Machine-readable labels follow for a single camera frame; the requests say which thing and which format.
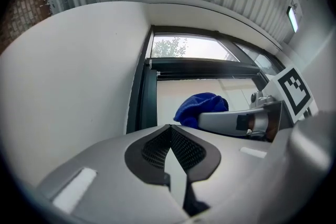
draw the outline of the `ceiling light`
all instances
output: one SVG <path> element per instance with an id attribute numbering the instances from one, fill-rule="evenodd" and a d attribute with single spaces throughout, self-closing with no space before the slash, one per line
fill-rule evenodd
<path id="1" fill-rule="evenodd" d="M 287 15 L 288 15 L 288 18 L 290 20 L 290 23 L 292 24 L 294 32 L 297 32 L 297 30 L 298 30 L 299 27 L 298 27 L 298 23 L 296 21 L 294 10 L 293 10 L 292 7 L 288 7 L 288 9 L 287 9 Z"/>

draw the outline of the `tree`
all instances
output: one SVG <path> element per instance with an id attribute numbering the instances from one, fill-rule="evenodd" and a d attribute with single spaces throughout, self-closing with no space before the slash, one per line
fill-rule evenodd
<path id="1" fill-rule="evenodd" d="M 182 45 L 179 45 L 180 38 L 174 37 L 173 41 L 161 40 L 154 43 L 152 57 L 183 57 L 187 39 L 185 38 Z"/>

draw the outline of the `glass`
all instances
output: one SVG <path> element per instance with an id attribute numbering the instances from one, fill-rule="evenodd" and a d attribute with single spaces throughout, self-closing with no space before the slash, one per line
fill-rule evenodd
<path id="1" fill-rule="evenodd" d="M 188 57 L 238 61 L 216 39 L 201 36 L 155 36 L 151 57 Z"/>
<path id="2" fill-rule="evenodd" d="M 240 44 L 236 44 L 240 49 L 242 49 L 256 64 L 257 66 L 265 73 L 265 75 L 271 79 L 276 74 L 279 73 L 278 69 L 271 63 L 270 60 L 266 58 L 265 55 L 262 55 L 248 47 L 245 47 Z"/>

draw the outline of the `blue cloth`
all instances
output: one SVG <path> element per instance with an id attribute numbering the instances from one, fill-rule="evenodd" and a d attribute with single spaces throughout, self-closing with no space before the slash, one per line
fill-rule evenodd
<path id="1" fill-rule="evenodd" d="M 174 121 L 180 122 L 181 125 L 198 128 L 197 118 L 203 112 L 225 112 L 229 111 L 227 101 L 210 92 L 203 92 L 189 97 L 181 104 L 177 110 Z"/>

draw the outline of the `black window frame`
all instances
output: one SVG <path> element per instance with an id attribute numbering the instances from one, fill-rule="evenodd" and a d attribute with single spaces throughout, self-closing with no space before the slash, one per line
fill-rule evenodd
<path id="1" fill-rule="evenodd" d="M 146 58 L 145 56 L 149 50 L 149 55 L 151 55 L 153 38 L 156 34 L 181 34 L 214 38 L 239 61 L 177 57 Z M 157 126 L 156 89 L 158 80 L 250 78 L 257 89 L 261 91 L 269 82 L 268 78 L 236 43 L 267 57 L 279 72 L 284 70 L 284 65 L 275 56 L 239 38 L 206 29 L 152 25 L 145 38 L 135 71 L 129 105 L 127 133 Z"/>

